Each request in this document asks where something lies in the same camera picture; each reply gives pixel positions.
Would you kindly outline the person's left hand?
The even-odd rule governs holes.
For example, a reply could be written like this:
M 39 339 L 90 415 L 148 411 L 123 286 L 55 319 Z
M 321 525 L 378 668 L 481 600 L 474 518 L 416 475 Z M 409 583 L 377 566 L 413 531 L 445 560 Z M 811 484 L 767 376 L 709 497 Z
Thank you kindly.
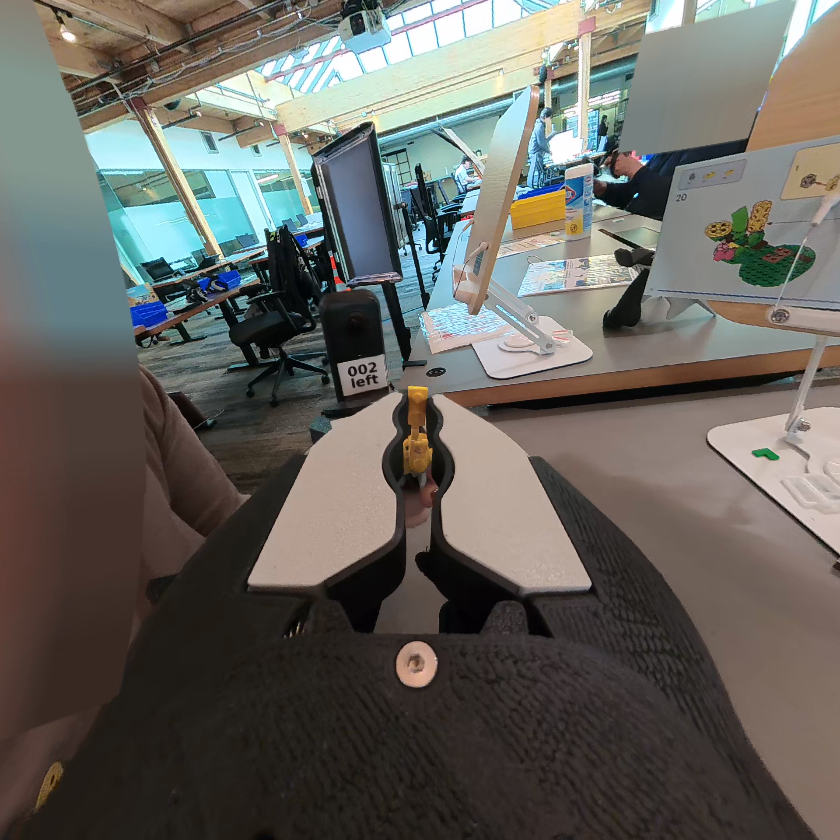
M 406 477 L 403 488 L 406 529 L 417 528 L 428 520 L 437 493 L 438 484 L 430 470 L 422 478 L 413 474 Z

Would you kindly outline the yellow toy brick assembly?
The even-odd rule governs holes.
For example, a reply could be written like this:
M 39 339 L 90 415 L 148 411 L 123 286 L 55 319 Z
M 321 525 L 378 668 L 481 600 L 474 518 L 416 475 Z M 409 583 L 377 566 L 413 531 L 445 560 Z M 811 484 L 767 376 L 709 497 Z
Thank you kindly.
M 404 438 L 403 472 L 420 483 L 425 482 L 434 451 L 427 437 L 427 388 L 411 385 L 407 390 L 408 434 Z

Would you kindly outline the colourful leaflet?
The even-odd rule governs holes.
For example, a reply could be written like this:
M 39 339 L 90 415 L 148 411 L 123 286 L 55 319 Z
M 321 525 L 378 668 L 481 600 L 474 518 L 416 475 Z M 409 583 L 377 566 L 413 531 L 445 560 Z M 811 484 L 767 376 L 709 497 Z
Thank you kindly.
M 613 255 L 530 261 L 518 290 L 519 298 L 562 291 L 627 286 L 640 274 L 636 266 L 619 265 Z

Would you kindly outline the clear plastic tray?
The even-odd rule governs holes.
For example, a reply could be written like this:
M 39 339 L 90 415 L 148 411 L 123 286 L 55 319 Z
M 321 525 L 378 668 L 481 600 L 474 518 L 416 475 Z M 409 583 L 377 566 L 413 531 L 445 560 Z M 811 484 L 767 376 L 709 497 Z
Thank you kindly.
M 830 476 L 787 476 L 781 480 L 781 484 L 802 508 L 826 515 L 839 512 L 839 485 Z

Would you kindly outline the yellow storage bin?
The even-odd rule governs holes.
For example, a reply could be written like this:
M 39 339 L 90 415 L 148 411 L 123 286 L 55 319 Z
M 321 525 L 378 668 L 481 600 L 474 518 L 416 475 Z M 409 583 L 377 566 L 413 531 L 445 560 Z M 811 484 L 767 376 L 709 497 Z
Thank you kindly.
M 564 228 L 565 205 L 565 189 L 562 185 L 520 197 L 510 208 L 511 228 L 522 230 L 547 223 L 558 223 Z

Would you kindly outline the black monitor on stand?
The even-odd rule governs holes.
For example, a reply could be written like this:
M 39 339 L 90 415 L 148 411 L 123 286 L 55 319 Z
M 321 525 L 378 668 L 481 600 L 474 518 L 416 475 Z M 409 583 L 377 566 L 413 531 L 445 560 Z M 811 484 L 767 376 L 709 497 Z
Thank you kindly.
M 402 203 L 387 192 L 373 122 L 362 122 L 316 152 L 311 177 L 345 282 L 382 288 L 402 362 L 414 365 L 411 331 L 396 290 L 403 266 L 393 208 Z

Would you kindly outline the person's left forearm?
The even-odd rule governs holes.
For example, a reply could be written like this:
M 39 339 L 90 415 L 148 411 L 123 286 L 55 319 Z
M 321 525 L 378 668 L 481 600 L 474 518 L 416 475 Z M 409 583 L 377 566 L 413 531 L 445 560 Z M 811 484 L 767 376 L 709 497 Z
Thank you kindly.
M 139 367 L 145 433 L 140 602 L 149 583 L 181 572 L 245 503 L 162 384 Z

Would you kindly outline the toy brick instruction booklet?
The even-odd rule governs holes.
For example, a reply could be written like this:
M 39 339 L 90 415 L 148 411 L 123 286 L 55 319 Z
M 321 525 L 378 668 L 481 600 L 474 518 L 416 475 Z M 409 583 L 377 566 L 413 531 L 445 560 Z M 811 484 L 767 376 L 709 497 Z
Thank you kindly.
M 675 170 L 647 292 L 838 310 L 838 137 Z

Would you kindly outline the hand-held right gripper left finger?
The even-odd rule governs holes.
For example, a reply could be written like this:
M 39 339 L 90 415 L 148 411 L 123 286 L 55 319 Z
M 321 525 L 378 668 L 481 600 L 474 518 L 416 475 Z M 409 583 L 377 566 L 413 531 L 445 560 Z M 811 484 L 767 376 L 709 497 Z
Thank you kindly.
M 404 498 L 388 460 L 403 402 L 390 393 L 310 448 L 250 572 L 251 592 L 324 595 L 404 541 Z

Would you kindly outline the wooden support post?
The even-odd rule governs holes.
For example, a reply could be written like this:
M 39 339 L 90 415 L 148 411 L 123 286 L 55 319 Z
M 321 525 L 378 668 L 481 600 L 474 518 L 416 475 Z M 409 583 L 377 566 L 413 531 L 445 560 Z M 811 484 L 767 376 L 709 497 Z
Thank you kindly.
M 212 256 L 223 254 L 217 239 L 210 228 L 201 207 L 198 205 L 193 189 L 178 164 L 170 144 L 165 138 L 163 128 L 154 110 L 140 97 L 129 99 L 129 110 L 137 119 L 141 129 L 157 154 L 164 172 L 167 174 L 176 197 L 182 204 L 185 215 L 201 240 L 206 252 Z

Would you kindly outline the white wipes canister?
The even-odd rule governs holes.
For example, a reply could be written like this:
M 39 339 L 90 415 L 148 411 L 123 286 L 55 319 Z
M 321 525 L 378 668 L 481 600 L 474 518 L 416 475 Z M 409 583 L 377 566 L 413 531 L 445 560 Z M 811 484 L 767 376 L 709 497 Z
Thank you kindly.
M 565 240 L 575 241 L 592 234 L 594 165 L 585 162 L 565 170 Z

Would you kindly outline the person's torso clothing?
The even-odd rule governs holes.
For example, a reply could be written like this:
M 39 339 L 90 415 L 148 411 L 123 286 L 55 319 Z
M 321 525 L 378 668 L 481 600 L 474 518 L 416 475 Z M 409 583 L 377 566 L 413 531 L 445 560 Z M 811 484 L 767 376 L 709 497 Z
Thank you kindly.
M 101 707 L 44 723 L 1 742 L 1 838 L 16 838 L 35 812 L 50 769 L 65 769 L 102 714 Z

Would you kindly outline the black office chair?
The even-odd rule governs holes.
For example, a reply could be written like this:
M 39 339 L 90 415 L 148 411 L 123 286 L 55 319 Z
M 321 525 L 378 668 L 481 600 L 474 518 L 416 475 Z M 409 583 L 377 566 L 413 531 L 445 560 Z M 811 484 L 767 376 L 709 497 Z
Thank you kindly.
M 266 236 L 269 286 L 266 292 L 251 298 L 257 307 L 252 317 L 246 317 L 228 330 L 230 342 L 241 351 L 256 347 L 260 351 L 276 351 L 276 357 L 261 368 L 255 379 L 246 386 L 247 398 L 255 396 L 255 387 L 274 374 L 269 405 L 279 405 L 280 377 L 287 373 L 306 371 L 320 376 L 321 383 L 330 384 L 326 350 L 290 355 L 286 345 L 303 335 L 315 333 L 317 321 L 310 310 L 310 302 L 320 302 L 321 293 L 309 274 L 309 263 L 301 255 L 298 241 L 283 225 Z

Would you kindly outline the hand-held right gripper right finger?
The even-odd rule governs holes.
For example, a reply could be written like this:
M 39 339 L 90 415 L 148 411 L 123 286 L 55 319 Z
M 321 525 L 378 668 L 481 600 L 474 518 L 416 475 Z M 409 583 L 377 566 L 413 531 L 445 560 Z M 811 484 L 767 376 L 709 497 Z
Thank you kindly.
M 443 560 L 521 599 L 588 592 L 590 575 L 526 452 L 445 395 L 429 407 L 444 465 L 432 513 Z

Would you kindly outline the grey desk with wooden edge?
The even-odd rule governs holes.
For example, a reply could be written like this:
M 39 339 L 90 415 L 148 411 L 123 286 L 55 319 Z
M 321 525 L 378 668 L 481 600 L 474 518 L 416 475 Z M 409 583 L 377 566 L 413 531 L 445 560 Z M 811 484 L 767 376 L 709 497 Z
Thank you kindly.
M 593 351 L 582 364 L 557 371 L 525 375 L 513 380 L 489 378 L 471 347 L 430 353 L 424 335 L 413 342 L 412 361 L 424 365 L 405 368 L 396 388 L 425 385 L 429 393 L 443 393 L 466 406 L 533 403 L 649 387 L 730 381 L 764 377 L 769 382 L 802 371 L 814 338 L 797 332 L 740 324 L 713 316 L 697 306 L 667 320 L 667 302 L 654 299 L 639 328 L 604 332 L 602 319 L 623 289 L 598 288 L 550 293 L 528 299 L 533 309 L 551 317 Z M 447 373 L 426 377 L 442 366 Z

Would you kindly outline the ceiling projector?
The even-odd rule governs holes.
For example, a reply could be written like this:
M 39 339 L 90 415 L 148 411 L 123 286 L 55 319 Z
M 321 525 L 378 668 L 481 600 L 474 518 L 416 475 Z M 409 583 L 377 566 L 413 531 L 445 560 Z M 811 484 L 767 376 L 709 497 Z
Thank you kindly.
M 380 1 L 342 1 L 337 31 L 344 47 L 357 56 L 392 41 Z

